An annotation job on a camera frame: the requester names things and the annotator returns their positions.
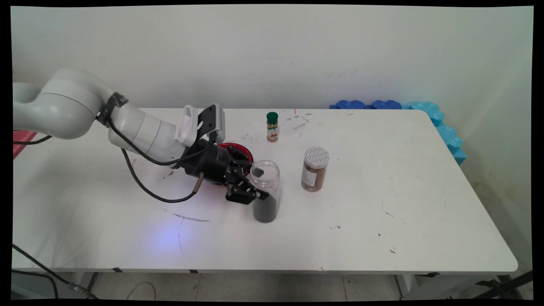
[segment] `spice bottle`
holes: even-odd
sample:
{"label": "spice bottle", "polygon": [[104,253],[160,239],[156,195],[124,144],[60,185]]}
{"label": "spice bottle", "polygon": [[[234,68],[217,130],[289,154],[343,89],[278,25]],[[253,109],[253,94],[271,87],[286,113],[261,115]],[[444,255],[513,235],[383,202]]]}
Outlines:
{"label": "spice bottle", "polygon": [[308,191],[320,190],[328,164],[329,153],[325,149],[314,146],[306,150],[302,168],[302,187]]}
{"label": "spice bottle", "polygon": [[267,114],[267,140],[270,142],[277,142],[278,131],[277,113],[270,112]]}

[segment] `blue foam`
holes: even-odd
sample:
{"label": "blue foam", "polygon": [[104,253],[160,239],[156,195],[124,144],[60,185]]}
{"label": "blue foam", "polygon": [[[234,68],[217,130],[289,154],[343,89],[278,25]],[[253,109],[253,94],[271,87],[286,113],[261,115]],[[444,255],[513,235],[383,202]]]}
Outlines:
{"label": "blue foam", "polygon": [[454,154],[456,153],[463,144],[461,138],[457,137],[457,131],[454,128],[451,128],[444,123],[436,127],[438,134],[444,140],[448,146],[449,151]]}
{"label": "blue foam", "polygon": [[372,103],[372,106],[375,109],[400,109],[400,103],[393,100],[387,100],[386,102],[376,100]]}
{"label": "blue foam", "polygon": [[340,100],[336,105],[329,106],[329,109],[364,109],[364,103],[359,100],[347,101]]}
{"label": "blue foam", "polygon": [[465,159],[467,159],[467,155],[465,154],[465,152],[463,152],[463,149],[461,148],[459,148],[459,150],[457,150],[457,152],[453,153],[452,155],[458,165],[461,165],[465,161]]}
{"label": "blue foam", "polygon": [[426,112],[435,126],[439,126],[442,120],[444,120],[444,114],[438,110],[438,105],[432,102],[414,102],[410,105],[409,109],[420,109]]}

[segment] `black strap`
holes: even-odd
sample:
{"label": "black strap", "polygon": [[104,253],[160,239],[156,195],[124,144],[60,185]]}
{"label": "black strap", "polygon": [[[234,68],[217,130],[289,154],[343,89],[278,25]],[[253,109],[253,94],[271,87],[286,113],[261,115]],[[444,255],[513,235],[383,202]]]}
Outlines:
{"label": "black strap", "polygon": [[108,118],[111,116],[113,108],[116,106],[121,108],[126,103],[128,103],[128,99],[125,96],[121,95],[117,91],[114,92],[111,97],[109,97],[108,102],[106,102],[104,109],[98,116],[96,116],[96,120],[102,123],[105,127],[109,127]]}

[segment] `black cable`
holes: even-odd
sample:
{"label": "black cable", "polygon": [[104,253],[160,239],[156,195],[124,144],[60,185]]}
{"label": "black cable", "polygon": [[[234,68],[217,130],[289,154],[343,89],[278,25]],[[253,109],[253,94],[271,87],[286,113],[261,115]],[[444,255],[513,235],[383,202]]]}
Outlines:
{"label": "black cable", "polygon": [[175,163],[178,163],[180,161],[184,161],[184,160],[188,160],[189,158],[192,158],[192,157],[195,157],[199,154],[202,154],[204,153],[208,147],[205,146],[204,149],[196,152],[196,153],[193,153],[193,154],[189,154],[187,156],[183,156],[183,157],[180,157],[176,160],[173,160],[173,161],[169,161],[169,162],[160,162],[160,161],[156,161],[154,159],[152,159],[151,157],[149,157],[147,154],[145,154],[142,150],[140,150],[136,145],[134,145],[130,140],[128,140],[128,138],[125,137],[125,135],[123,135],[114,125],[113,125],[113,122],[112,122],[112,118],[109,117],[108,118],[108,123],[109,123],[109,127],[112,128],[112,130],[117,134],[119,135],[119,137],[121,137],[126,143],[128,143],[132,149],[134,149],[136,152],[138,152],[138,154],[142,155],[145,159],[147,159],[148,161],[154,163],[154,164],[157,164],[159,166],[169,166],[171,164],[175,164]]}
{"label": "black cable", "polygon": [[54,276],[55,278],[57,278],[58,280],[62,281],[64,284],[68,284],[68,281],[62,277],[60,277],[58,274],[56,274],[55,272],[51,271],[49,268],[47,268],[46,266],[42,265],[39,261],[35,260],[34,257],[28,255],[27,252],[21,250],[18,246],[14,245],[13,243],[11,244],[11,247],[14,248],[17,252],[21,253],[24,257],[30,259],[31,262],[35,263],[36,265],[38,265],[40,268],[44,269],[47,273],[51,274],[52,276]]}
{"label": "black cable", "polygon": [[36,140],[36,141],[33,141],[33,142],[13,142],[13,144],[25,144],[25,145],[29,145],[29,144],[39,144],[39,143],[42,143],[46,140],[48,140],[49,138],[51,138],[51,136],[47,135],[39,140]]}
{"label": "black cable", "polygon": [[145,281],[143,283],[139,283],[138,285],[136,285],[134,288],[132,288],[132,290],[130,291],[130,293],[127,295],[127,298],[125,299],[128,299],[130,298],[130,296],[134,293],[134,291],[136,290],[136,288],[138,288],[140,285],[143,285],[143,284],[148,284],[149,286],[151,286],[151,289],[153,289],[153,301],[155,301],[157,299],[157,290],[155,290],[155,286],[153,286],[153,284],[149,283],[148,281]]}
{"label": "black cable", "polygon": [[53,285],[53,293],[55,294],[55,298],[59,298],[59,292],[57,291],[57,285],[55,284],[55,281],[53,280],[53,278],[50,277],[49,275],[40,274],[40,273],[33,273],[33,272],[24,272],[24,271],[19,271],[19,270],[14,270],[14,269],[11,269],[11,272],[12,273],[17,273],[17,274],[24,274],[24,275],[39,276],[39,277],[47,278],[51,282],[51,285]]}
{"label": "black cable", "polygon": [[169,199],[159,197],[158,195],[154,194],[149,189],[147,189],[144,186],[144,184],[142,184],[140,182],[140,180],[136,176],[136,173],[134,172],[134,168],[132,168],[131,161],[128,159],[127,151],[125,149],[121,149],[121,151],[123,152],[123,155],[125,157],[125,161],[127,162],[128,170],[130,170],[130,172],[132,174],[132,177],[134,178],[134,180],[136,181],[138,186],[140,186],[140,188],[142,188],[145,192],[147,192],[147,194],[149,194],[150,196],[154,197],[155,199],[157,199],[159,201],[163,201],[163,202],[166,202],[166,203],[179,203],[179,202],[187,201],[188,199],[190,199],[192,196],[194,196],[196,194],[196,192],[200,188],[200,184],[202,183],[202,180],[204,179],[204,173],[200,173],[199,180],[196,182],[196,185],[195,185],[195,188],[193,189],[193,192],[191,192],[191,194],[186,196],[185,198],[169,200]]}

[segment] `spice jar label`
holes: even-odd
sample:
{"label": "spice jar label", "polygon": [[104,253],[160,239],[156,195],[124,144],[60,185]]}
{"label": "spice jar label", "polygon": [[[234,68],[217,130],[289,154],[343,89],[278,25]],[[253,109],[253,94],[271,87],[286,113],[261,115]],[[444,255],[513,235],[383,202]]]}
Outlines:
{"label": "spice jar label", "polygon": [[302,168],[302,181],[308,185],[308,186],[315,186],[316,185],[316,176],[317,176],[317,173],[312,173],[308,170],[306,170],[306,168]]}
{"label": "spice jar label", "polygon": [[270,139],[276,139],[277,138],[277,127],[270,127],[267,131],[268,137]]}

